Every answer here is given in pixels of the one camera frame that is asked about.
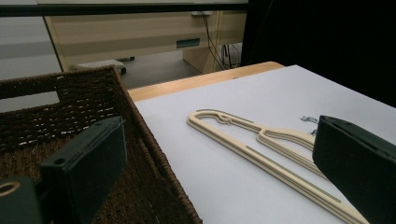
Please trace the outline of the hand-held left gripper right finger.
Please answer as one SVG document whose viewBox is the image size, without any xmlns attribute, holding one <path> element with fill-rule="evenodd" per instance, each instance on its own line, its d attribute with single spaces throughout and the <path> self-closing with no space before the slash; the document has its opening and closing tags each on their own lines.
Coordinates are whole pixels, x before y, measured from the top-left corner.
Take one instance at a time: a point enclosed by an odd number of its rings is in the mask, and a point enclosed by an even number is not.
<svg viewBox="0 0 396 224">
<path fill-rule="evenodd" d="M 371 224 L 396 224 L 396 146 L 345 120 L 321 116 L 319 170 Z"/>
</svg>

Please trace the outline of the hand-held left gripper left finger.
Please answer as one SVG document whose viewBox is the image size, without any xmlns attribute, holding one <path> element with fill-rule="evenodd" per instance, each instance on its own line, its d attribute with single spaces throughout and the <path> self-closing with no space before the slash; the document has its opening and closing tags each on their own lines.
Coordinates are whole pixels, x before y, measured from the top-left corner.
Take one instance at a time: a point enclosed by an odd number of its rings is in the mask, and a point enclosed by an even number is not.
<svg viewBox="0 0 396 224">
<path fill-rule="evenodd" d="M 127 162 L 120 116 L 102 119 L 44 160 L 56 224 L 91 224 Z"/>
</svg>

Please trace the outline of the brown woven basket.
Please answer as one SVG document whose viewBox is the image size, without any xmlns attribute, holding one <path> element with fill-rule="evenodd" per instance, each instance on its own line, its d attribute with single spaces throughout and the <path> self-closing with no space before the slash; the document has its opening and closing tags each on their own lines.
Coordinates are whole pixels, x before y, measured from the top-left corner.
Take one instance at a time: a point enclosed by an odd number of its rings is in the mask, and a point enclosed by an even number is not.
<svg viewBox="0 0 396 224">
<path fill-rule="evenodd" d="M 202 224 L 113 66 L 0 81 L 0 224 L 56 224 L 39 165 L 116 116 L 127 162 L 91 224 Z"/>
</svg>

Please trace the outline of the white cabinet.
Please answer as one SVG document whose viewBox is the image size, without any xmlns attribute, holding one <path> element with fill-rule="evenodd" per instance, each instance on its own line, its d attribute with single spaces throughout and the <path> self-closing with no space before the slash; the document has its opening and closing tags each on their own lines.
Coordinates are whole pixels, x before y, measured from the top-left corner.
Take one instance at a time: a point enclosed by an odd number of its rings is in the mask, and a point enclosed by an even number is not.
<svg viewBox="0 0 396 224">
<path fill-rule="evenodd" d="M 42 18 L 0 18 L 0 80 L 60 71 Z"/>
</svg>

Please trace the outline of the black curtain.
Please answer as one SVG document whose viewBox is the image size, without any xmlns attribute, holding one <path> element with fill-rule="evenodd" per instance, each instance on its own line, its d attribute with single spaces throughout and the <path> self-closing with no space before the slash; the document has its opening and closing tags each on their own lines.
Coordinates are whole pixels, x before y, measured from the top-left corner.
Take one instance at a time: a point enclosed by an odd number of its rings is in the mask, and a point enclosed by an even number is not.
<svg viewBox="0 0 396 224">
<path fill-rule="evenodd" d="M 248 0 L 242 64 L 264 62 L 396 107 L 396 0 Z"/>
</svg>

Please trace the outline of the beige wooden desk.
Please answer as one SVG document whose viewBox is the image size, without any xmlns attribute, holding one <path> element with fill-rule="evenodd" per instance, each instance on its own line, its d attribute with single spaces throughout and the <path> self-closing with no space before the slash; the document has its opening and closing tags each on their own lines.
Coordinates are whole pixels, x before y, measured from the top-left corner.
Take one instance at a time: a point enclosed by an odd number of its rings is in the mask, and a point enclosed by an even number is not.
<svg viewBox="0 0 396 224">
<path fill-rule="evenodd" d="M 48 16 L 49 35 L 64 71 L 74 64 L 181 50 L 183 59 L 206 74 L 217 70 L 222 45 L 243 41 L 247 13 L 214 11 L 94 16 Z"/>
</svg>

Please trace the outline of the black horizontal bar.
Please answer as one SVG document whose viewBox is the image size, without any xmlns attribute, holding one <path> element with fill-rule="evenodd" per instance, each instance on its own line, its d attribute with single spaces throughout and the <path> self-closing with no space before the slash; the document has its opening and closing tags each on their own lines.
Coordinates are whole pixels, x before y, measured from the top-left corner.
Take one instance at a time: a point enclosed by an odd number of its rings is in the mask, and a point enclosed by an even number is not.
<svg viewBox="0 0 396 224">
<path fill-rule="evenodd" d="M 81 16 L 211 10 L 246 10 L 248 3 L 0 5 L 3 17 Z"/>
</svg>

